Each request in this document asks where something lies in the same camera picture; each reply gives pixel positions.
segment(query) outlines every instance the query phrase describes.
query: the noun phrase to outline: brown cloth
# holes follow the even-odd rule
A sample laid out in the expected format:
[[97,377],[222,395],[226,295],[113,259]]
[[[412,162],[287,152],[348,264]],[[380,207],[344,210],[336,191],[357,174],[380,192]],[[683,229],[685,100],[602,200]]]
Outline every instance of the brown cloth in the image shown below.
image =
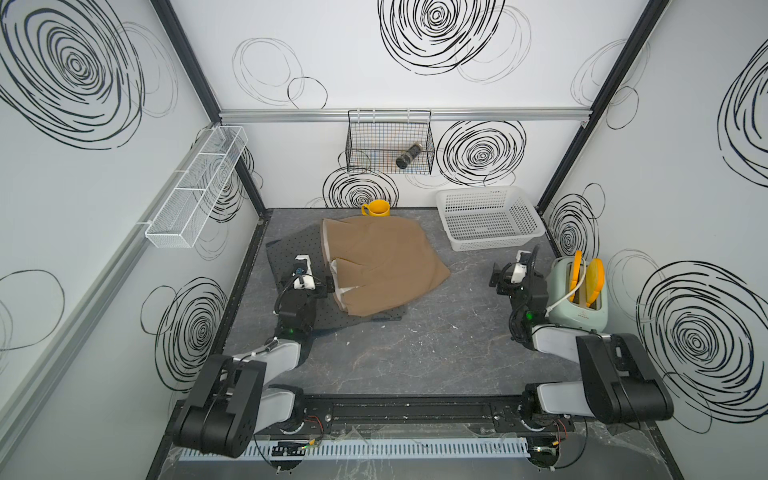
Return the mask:
[[421,226],[407,218],[324,218],[321,237],[336,284],[333,297],[349,315],[404,305],[451,274]]

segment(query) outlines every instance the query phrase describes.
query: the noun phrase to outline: yellow mug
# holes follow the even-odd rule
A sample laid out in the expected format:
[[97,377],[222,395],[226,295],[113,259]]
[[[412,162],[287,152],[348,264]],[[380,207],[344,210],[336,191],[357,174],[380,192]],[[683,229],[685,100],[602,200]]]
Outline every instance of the yellow mug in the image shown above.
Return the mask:
[[389,216],[389,202],[386,200],[374,200],[370,204],[363,204],[360,207],[363,215],[370,215],[371,217],[388,217]]

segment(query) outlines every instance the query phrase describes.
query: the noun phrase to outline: white wire rack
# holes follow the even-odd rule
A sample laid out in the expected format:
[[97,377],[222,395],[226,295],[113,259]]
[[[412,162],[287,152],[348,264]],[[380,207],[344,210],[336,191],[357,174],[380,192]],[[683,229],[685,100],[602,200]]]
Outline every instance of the white wire rack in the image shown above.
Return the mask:
[[191,248],[248,141],[242,127],[217,126],[144,234],[158,248]]

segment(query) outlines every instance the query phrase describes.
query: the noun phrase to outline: wire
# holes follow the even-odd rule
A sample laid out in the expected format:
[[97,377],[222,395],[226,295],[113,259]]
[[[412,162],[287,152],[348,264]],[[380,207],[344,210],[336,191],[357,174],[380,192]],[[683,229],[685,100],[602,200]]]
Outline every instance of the wire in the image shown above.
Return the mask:
[[582,283],[584,283],[584,279],[586,279],[586,278],[587,278],[587,269],[586,269],[586,264],[584,263],[584,258],[583,258],[583,257],[581,258],[581,261],[579,262],[579,267],[580,267],[580,269],[579,269],[579,270],[581,270],[581,271],[582,271],[582,274],[580,275],[580,278],[579,278],[579,281],[578,281],[578,283],[576,284],[576,287],[574,287],[574,289],[573,289],[573,290],[571,290],[570,292],[568,292],[568,293],[567,293],[567,294],[566,294],[564,297],[562,297],[560,300],[558,300],[557,302],[555,302],[555,303],[552,303],[550,306],[548,306],[548,307],[547,307],[547,312],[545,313],[545,316],[549,317],[549,313],[550,313],[552,310],[554,310],[554,308],[555,308],[556,306],[560,305],[560,303],[562,303],[563,301],[565,301],[565,299],[567,299],[567,298],[571,298],[571,295],[573,295],[574,293],[576,293],[576,291],[577,291],[579,288],[581,288],[581,284],[582,284]]
[[584,329],[578,329],[578,328],[576,328],[576,327],[574,327],[574,326],[565,326],[565,325],[560,325],[559,323],[545,323],[544,325],[534,325],[534,326],[531,328],[531,341],[533,341],[533,336],[536,334],[536,332],[538,332],[539,330],[543,330],[543,329],[566,329],[566,330],[577,330],[577,331],[579,331],[579,332],[582,332],[584,335],[589,335],[590,333],[595,333],[595,334],[598,334],[598,333],[597,333],[597,332],[595,332],[594,330],[591,330],[591,331],[587,331],[587,330],[584,330]]
[[299,278],[300,276],[311,276],[313,279],[315,279],[315,284],[317,284],[317,285],[325,285],[325,283],[323,283],[323,281],[321,279],[317,278],[314,275],[309,275],[308,273],[296,273],[295,275],[290,277],[290,280],[288,280],[288,283],[286,283],[286,285],[283,287],[283,289],[277,295],[277,300],[275,300],[275,307],[272,310],[275,313],[275,315],[279,315],[280,314],[280,301],[283,300],[283,295],[285,295],[286,292],[288,291],[288,289],[293,286],[293,281],[295,279]]
[[511,264],[511,263],[507,263],[506,265],[504,265],[504,268],[502,268],[502,271],[501,271],[501,272],[500,272],[500,274],[498,275],[498,281],[499,281],[499,282],[503,281],[503,279],[504,279],[504,274],[505,274],[505,273],[507,273],[507,270],[509,270],[509,267],[510,267],[510,266],[512,266],[512,264]]
[[565,428],[565,424],[558,419],[558,423],[563,426],[563,432],[565,432],[565,438],[563,440],[568,440],[568,429]]
[[554,427],[558,430],[558,440],[555,443],[553,443],[552,445],[557,446],[558,449],[559,449],[560,448],[560,425],[558,425],[556,422],[552,422],[552,425],[554,425]]
[[581,451],[578,453],[576,458],[571,460],[571,462],[568,463],[567,465],[563,465],[563,466],[560,466],[560,467],[555,466],[554,467],[555,470],[562,470],[563,468],[570,467],[574,463],[578,462],[579,459],[581,458],[581,456],[584,454],[584,450],[587,449],[587,440],[589,439],[589,424],[587,423],[587,419],[586,418],[584,418],[584,428],[586,429],[586,432],[584,433],[584,444],[581,446]]
[[259,448],[259,442],[256,441],[256,436],[255,435],[253,436],[253,444],[256,445],[256,450],[259,451],[259,455],[261,455],[261,458],[264,459],[266,464],[269,465],[270,467],[274,468],[275,470],[277,470],[277,465],[273,465],[272,462],[267,460],[266,457],[264,456],[264,454],[261,452],[261,449]]
[[531,256],[528,258],[528,265],[526,265],[525,272],[528,275],[528,290],[533,287],[533,276],[536,273],[536,256],[538,255],[538,245],[533,247]]
[[527,340],[525,338],[525,334],[521,333],[521,335],[518,335],[515,333],[515,330],[512,328],[513,323],[515,322],[515,315],[517,315],[518,310],[512,310],[512,313],[509,314],[509,321],[507,322],[507,327],[509,328],[509,333],[512,335],[512,338],[515,339],[515,342],[518,343],[526,343]]
[[317,446],[320,446],[320,443],[323,442],[323,436],[326,433],[326,430],[323,428],[323,423],[314,415],[308,415],[305,420],[309,420],[310,422],[315,422],[317,425],[320,425],[320,440],[317,442]]

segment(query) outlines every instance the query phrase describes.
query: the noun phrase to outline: black wire basket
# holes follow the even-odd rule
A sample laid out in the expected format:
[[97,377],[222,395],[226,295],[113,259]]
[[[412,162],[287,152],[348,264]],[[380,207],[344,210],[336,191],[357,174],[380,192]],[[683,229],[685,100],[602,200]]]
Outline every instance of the black wire basket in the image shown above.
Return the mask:
[[431,111],[350,110],[347,117],[349,130],[345,153],[348,172],[377,170],[385,174],[432,173],[435,142],[429,123],[432,119]]

